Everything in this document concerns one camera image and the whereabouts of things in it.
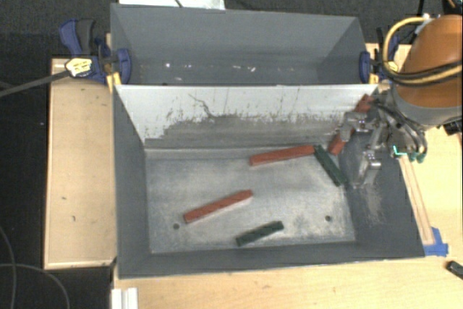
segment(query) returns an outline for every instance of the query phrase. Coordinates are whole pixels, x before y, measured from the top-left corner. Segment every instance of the blue tape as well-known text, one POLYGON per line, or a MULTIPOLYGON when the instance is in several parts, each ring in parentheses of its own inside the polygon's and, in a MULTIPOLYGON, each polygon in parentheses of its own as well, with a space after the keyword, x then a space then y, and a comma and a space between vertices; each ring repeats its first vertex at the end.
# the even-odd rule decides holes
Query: blue tape
POLYGON ((449 254, 449 244, 443 243, 439 229, 431 227, 434 235, 434 245, 423 246, 426 256, 447 256, 449 254))

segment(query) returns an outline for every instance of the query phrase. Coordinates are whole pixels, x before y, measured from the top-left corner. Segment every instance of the blue clamp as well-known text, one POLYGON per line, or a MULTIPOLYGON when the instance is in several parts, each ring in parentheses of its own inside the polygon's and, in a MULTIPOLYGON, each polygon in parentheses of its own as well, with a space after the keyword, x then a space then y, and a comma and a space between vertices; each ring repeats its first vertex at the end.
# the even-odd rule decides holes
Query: blue clamp
POLYGON ((439 229, 431 227, 434 235, 434 245, 423 246, 426 256, 447 256, 449 253, 449 244, 443 243, 439 229))
MULTIPOLYGON (((393 61, 397 50, 399 49, 400 39, 398 35, 394 35, 389 41, 388 58, 393 61)), ((359 57, 359 76, 360 81, 364 84, 370 80, 370 73, 376 74, 380 81, 387 79, 386 74, 381 67, 381 54, 378 53, 375 59, 371 58, 370 53, 363 51, 359 57)))
POLYGON ((95 22, 93 20, 67 20, 59 27, 59 37, 73 58, 85 56, 92 60, 92 73, 85 76, 101 84, 106 84, 107 73, 103 69, 106 63, 119 62, 119 73, 121 82, 127 84, 132 71, 132 62, 129 51, 125 48, 118 49, 116 56, 111 56, 111 49, 106 45, 102 38, 92 40, 92 29, 95 22), (91 43, 94 43, 98 56, 92 55, 91 43))

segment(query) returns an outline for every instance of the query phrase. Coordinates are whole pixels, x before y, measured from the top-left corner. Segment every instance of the red stick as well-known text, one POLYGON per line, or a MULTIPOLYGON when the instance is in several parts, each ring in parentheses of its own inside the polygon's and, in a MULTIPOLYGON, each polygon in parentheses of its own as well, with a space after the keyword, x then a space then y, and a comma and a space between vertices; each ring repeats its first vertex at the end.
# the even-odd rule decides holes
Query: red stick
POLYGON ((208 205, 201 206, 195 210, 188 211, 183 215, 183 219, 186 223, 191 223, 198 219, 204 218, 207 215, 215 213, 223 208, 227 208, 235 203, 242 202, 252 197, 252 190, 243 190, 241 192, 235 193, 221 200, 214 201, 208 205))
POLYGON ((289 160, 291 158, 313 155, 315 149, 311 145, 301 145, 300 147, 285 148, 279 151, 259 153, 251 156, 249 162, 251 166, 268 164, 275 161, 289 160))

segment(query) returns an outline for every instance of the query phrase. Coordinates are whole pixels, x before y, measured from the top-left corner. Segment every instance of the wooden board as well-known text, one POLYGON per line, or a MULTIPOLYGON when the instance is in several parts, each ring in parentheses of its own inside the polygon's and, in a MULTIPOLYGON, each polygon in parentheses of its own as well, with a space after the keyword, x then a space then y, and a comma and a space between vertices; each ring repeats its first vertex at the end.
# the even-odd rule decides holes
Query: wooden board
MULTIPOLYGON (((64 60, 53 60, 52 72, 64 60)), ((48 120, 48 176, 43 266, 106 266, 116 256, 111 186, 111 104, 90 80, 53 82, 48 120)))

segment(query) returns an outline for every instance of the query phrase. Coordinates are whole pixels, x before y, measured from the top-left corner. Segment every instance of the gray bin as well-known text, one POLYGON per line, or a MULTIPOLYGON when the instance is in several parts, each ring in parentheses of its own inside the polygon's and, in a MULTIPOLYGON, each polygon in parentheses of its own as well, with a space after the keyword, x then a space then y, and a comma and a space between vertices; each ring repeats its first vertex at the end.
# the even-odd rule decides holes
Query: gray bin
POLYGON ((111 5, 111 45, 131 84, 360 83, 356 17, 111 5))
MULTIPOLYGON (((397 161, 374 185, 336 187, 314 156, 252 168, 256 153, 327 146, 372 85, 152 86, 114 91, 121 278, 423 256, 397 161), (251 189, 244 205, 185 224, 183 213, 251 189), (284 230, 244 247, 238 234, 284 230)), ((369 134, 333 160, 353 179, 369 134)))

